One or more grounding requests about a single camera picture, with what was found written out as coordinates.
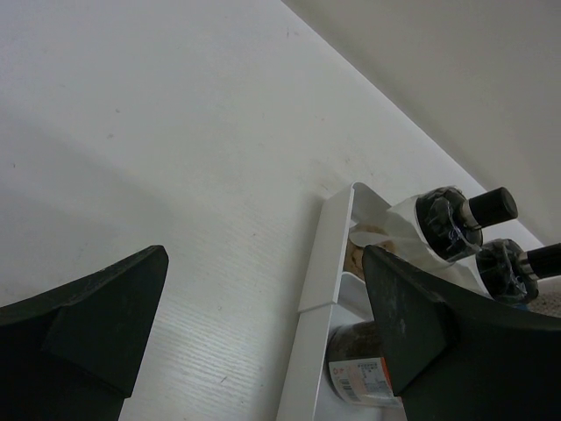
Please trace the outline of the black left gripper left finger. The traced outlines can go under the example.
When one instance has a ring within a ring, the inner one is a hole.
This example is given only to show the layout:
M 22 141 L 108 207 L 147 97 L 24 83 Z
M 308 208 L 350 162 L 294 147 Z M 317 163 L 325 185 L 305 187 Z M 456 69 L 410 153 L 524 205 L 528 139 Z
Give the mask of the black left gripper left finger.
M 131 397 L 168 255 L 149 246 L 1 309 L 3 420 L 117 420 Z

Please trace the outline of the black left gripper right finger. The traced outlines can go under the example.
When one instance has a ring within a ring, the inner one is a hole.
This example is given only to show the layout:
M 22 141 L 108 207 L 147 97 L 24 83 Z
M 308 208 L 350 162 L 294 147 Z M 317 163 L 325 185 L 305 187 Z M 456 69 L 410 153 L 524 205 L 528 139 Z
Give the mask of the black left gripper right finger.
M 366 288 L 410 420 L 557 420 L 560 321 L 444 281 L 377 246 Z

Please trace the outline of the white-cap orange-label spice jar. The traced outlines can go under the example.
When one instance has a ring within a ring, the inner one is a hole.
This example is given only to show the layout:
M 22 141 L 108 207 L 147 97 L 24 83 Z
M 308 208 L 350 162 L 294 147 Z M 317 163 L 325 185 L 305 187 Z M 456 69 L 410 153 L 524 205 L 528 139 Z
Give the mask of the white-cap orange-label spice jar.
M 328 340 L 325 361 L 330 385 L 345 402 L 366 407 L 402 406 L 392 389 L 375 322 L 336 328 Z

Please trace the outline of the black-cap white powder bottle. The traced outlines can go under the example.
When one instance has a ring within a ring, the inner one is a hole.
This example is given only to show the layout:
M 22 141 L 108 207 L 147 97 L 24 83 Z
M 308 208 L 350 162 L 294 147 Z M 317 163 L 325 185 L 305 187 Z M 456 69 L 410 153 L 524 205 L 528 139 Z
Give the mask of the black-cap white powder bottle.
M 531 303 L 538 283 L 560 275 L 560 245 L 524 251 L 512 239 L 496 239 L 440 273 L 446 281 L 510 306 Z

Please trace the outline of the black-cap brown spice bottle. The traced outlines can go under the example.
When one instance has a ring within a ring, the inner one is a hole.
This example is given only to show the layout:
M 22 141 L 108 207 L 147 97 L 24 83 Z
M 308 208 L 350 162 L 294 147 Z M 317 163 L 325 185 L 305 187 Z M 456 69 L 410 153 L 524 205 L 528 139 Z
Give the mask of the black-cap brown spice bottle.
M 426 272 L 445 269 L 480 250 L 485 228 L 516 218 L 517 205 L 504 187 L 471 198 L 453 186 L 433 189 L 355 224 L 343 268 L 364 279 L 364 249 L 378 246 Z

